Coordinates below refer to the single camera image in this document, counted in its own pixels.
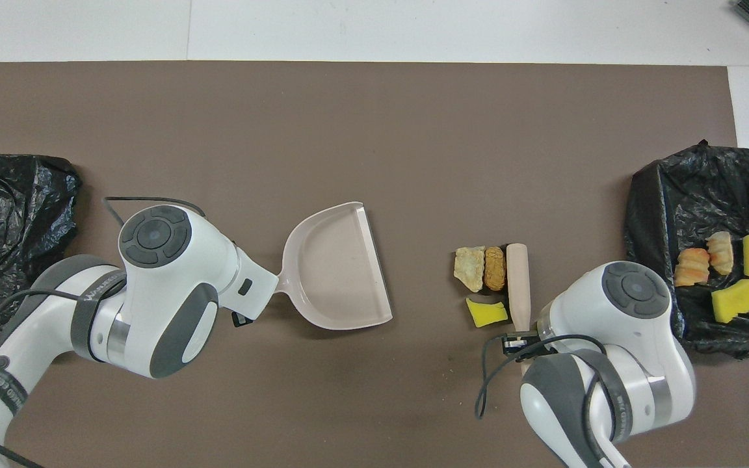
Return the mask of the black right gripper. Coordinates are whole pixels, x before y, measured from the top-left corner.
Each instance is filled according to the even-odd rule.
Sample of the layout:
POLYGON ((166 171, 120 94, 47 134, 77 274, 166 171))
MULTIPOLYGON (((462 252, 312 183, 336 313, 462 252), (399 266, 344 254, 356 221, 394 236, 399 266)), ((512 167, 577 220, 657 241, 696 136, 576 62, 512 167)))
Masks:
POLYGON ((538 328, 532 331, 505 333, 501 336, 501 350, 503 355, 509 356, 521 352, 530 344, 542 343, 545 339, 547 332, 538 328))

